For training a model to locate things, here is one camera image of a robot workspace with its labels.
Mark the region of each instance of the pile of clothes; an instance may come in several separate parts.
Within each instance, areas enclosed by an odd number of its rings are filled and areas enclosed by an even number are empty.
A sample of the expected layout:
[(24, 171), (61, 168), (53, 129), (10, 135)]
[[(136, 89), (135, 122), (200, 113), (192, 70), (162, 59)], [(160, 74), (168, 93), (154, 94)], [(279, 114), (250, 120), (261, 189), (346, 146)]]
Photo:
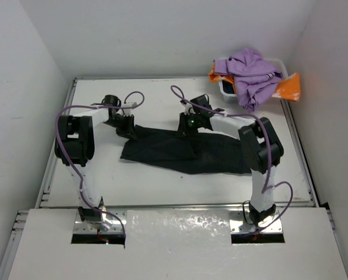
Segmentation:
[(232, 84), (238, 103), (248, 112), (255, 111), (271, 97), (299, 101), (300, 76), (294, 73), (287, 79), (259, 51), (245, 48), (228, 59), (214, 60), (209, 79), (215, 83)]

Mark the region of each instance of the wall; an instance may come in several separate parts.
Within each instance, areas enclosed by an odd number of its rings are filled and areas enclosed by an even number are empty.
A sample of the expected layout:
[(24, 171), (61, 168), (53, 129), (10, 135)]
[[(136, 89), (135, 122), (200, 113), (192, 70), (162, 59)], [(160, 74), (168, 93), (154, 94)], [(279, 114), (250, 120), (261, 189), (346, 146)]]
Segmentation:
[(289, 69), (302, 77), (294, 119), (348, 270), (348, 0), (317, 1)]
[(18, 0), (0, 0), (0, 262), (17, 210), (34, 207), (69, 85)]
[(75, 76), (205, 75), (245, 46), (287, 60), (314, 0), (21, 0)]

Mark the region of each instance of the white wall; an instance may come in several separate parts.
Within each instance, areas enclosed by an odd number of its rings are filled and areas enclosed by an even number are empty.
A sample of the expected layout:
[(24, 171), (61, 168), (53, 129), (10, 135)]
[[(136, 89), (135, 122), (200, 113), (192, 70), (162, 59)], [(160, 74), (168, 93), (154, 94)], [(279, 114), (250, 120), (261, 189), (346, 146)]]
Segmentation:
[(287, 60), (314, 0), (21, 0), (66, 77), (204, 75), (245, 46)]
[(292, 57), (302, 98), (294, 119), (348, 269), (348, 0), (318, 0)]
[(0, 0), (0, 262), (16, 212), (34, 207), (66, 83), (18, 0)]

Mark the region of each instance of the black cloth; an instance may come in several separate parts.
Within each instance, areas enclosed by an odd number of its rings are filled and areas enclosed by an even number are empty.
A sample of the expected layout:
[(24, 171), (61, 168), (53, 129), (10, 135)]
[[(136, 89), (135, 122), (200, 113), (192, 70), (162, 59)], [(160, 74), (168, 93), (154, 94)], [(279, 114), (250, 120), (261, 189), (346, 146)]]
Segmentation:
[(121, 159), (183, 172), (250, 173), (239, 140), (222, 134), (199, 132), (178, 136), (177, 131), (136, 125), (137, 140), (125, 143)]

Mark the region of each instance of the black fabric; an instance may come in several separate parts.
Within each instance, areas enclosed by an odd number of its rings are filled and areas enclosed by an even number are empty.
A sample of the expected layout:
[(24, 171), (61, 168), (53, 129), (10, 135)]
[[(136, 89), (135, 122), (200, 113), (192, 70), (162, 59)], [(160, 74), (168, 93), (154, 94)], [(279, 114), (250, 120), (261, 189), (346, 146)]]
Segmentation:
[(186, 174), (250, 173), (240, 141), (222, 134), (178, 136), (177, 131), (135, 126), (137, 140), (126, 142), (121, 159)]

